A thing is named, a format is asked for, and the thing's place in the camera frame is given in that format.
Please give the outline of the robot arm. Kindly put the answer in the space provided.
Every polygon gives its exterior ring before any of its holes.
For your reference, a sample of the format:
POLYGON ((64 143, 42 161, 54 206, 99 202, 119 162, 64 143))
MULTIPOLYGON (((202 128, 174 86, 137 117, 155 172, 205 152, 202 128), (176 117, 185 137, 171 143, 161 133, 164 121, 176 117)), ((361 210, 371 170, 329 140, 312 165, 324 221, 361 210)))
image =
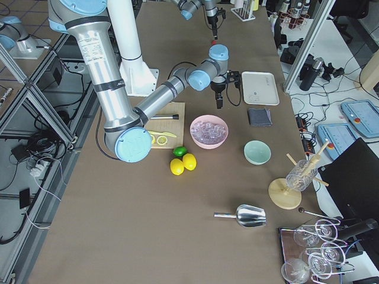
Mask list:
POLYGON ((218 22, 218 8, 216 7, 216 2, 212 0, 172 0, 172 3, 174 3, 177 8, 180 11, 180 14, 183 16, 183 18, 187 21, 189 21, 194 13, 198 11, 201 7, 205 9, 205 15, 207 17, 208 23, 211 25, 211 30, 213 33, 213 37, 215 40, 218 39, 217 34, 217 22, 218 22))
POLYGON ((213 45, 197 67, 180 68, 160 86, 142 58, 130 1, 49 1, 51 29, 76 38, 105 114, 104 142, 134 163, 152 147, 146 123, 185 88, 205 89, 227 72, 229 51, 213 45))

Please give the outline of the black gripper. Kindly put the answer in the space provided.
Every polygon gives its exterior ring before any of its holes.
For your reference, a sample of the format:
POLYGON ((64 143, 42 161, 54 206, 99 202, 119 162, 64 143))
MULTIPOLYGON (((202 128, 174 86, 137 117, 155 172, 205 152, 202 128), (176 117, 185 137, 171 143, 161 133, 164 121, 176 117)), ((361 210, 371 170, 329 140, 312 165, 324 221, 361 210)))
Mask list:
POLYGON ((220 109, 223 107, 223 95, 222 92, 226 88, 226 79, 224 76, 217 76, 215 77, 210 84, 211 89, 215 93, 216 98, 216 107, 217 109, 220 109))
POLYGON ((207 16, 207 21, 208 23, 211 25, 211 29, 212 29, 212 33, 213 33, 213 37, 215 40, 218 39, 218 34, 217 34, 217 22, 218 22, 218 18, 217 18, 217 15, 213 15, 213 16, 207 16))

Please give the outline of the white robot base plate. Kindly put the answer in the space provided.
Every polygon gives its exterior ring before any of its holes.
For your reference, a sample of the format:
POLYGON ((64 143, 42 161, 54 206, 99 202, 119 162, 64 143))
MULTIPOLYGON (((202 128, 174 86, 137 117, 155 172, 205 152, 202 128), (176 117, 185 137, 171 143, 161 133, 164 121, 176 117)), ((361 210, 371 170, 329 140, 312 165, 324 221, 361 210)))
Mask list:
POLYGON ((149 96, 155 89, 159 70, 142 67, 141 69, 120 67, 128 96, 149 96))

